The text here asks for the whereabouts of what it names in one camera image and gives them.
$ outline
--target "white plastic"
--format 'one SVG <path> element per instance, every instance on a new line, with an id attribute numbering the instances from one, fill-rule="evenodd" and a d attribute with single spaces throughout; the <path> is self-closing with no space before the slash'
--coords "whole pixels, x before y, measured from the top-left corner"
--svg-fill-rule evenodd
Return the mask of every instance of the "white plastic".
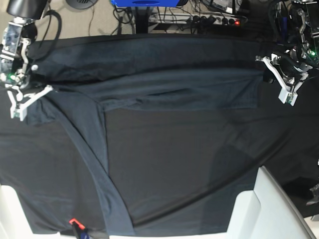
<path id="1" fill-rule="evenodd" d="M 253 193 L 243 192 L 238 195 L 226 238 L 316 239 L 299 211 L 265 167 L 258 170 Z"/>
<path id="2" fill-rule="evenodd" d="M 19 198 L 12 187 L 0 185 L 0 239 L 75 239 L 75 237 L 32 233 Z"/>

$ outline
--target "power strip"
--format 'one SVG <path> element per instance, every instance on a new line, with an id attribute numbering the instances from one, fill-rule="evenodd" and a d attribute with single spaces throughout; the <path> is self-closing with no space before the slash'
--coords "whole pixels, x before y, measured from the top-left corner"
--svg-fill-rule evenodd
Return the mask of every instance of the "power strip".
<path id="1" fill-rule="evenodd" d="M 246 19 L 212 12 L 212 14 L 192 14 L 188 13 L 153 13 L 150 18 L 150 23 L 165 23 L 165 24 L 189 24 L 193 21 L 207 21 L 208 24 L 227 25 L 227 26 L 242 26 Z"/>

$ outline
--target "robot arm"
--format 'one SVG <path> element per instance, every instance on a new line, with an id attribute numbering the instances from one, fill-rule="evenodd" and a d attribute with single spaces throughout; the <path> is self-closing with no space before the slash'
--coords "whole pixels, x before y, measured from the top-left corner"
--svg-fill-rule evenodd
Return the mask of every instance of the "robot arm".
<path id="1" fill-rule="evenodd" d="M 32 80 L 38 66 L 27 57 L 37 37 L 35 21 L 45 16 L 48 4 L 47 0 L 10 0 L 7 7 L 14 19 L 3 34 L 0 81 L 7 88 L 11 101 L 11 118 L 21 121 L 26 117 L 28 106 L 53 90 L 51 86 Z"/>
<path id="2" fill-rule="evenodd" d="M 279 4 L 279 0 L 274 0 L 270 7 Z M 277 7 L 277 12 L 278 9 L 288 12 L 273 17 L 272 12 L 276 11 L 270 8 L 268 14 L 278 45 L 284 50 L 273 52 L 271 58 L 257 56 L 256 60 L 264 62 L 282 87 L 279 99 L 293 106 L 297 90 L 308 79 L 308 71 L 319 70 L 319 1 L 294 0 L 288 8 Z"/>

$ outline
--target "blue box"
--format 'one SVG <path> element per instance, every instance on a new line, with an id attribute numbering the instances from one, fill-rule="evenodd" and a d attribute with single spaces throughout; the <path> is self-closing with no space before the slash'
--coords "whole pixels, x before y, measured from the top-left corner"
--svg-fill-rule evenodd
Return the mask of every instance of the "blue box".
<path id="1" fill-rule="evenodd" d="M 118 7 L 127 6 L 177 6 L 179 0 L 111 0 Z"/>

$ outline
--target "red clip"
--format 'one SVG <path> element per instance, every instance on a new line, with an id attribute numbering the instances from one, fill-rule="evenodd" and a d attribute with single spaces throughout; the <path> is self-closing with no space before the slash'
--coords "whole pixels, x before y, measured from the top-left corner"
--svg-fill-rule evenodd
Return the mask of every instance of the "red clip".
<path id="1" fill-rule="evenodd" d="M 84 226 L 83 224 L 81 224 L 78 220 L 76 220 L 75 218 L 72 218 L 72 219 L 69 221 L 69 224 L 72 225 L 73 223 L 76 223 L 81 230 L 84 230 L 84 229 L 85 229 L 85 226 Z"/>

